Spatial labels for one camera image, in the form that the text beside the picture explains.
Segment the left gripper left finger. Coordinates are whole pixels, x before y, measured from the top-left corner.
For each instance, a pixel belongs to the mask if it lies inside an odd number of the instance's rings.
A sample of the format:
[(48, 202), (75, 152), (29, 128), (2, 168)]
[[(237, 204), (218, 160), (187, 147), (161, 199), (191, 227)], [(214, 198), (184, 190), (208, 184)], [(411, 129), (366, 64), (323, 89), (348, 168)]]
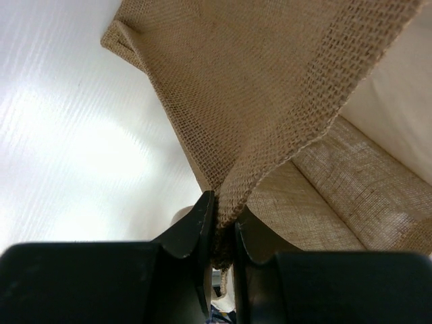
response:
[(204, 323), (212, 291), (210, 262), (215, 193), (153, 240), (159, 245), (148, 293), (149, 323)]

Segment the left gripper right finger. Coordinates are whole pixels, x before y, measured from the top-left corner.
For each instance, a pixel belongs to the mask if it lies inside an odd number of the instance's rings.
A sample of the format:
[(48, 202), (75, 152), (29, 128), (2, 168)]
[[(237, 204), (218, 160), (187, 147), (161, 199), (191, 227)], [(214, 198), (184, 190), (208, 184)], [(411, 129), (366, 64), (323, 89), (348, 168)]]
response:
[(277, 254), (302, 250), (245, 207), (234, 224), (234, 292), (238, 323), (286, 323)]

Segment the burlap canvas tote bag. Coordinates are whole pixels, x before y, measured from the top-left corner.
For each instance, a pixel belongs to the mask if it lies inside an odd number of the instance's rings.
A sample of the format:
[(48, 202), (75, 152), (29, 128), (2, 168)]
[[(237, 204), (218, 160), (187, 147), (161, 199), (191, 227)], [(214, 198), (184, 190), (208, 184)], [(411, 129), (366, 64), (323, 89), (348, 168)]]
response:
[(302, 250), (431, 254), (431, 183), (341, 116), (427, 1), (123, 1), (101, 44), (149, 78), (202, 190), (212, 264), (249, 208)]

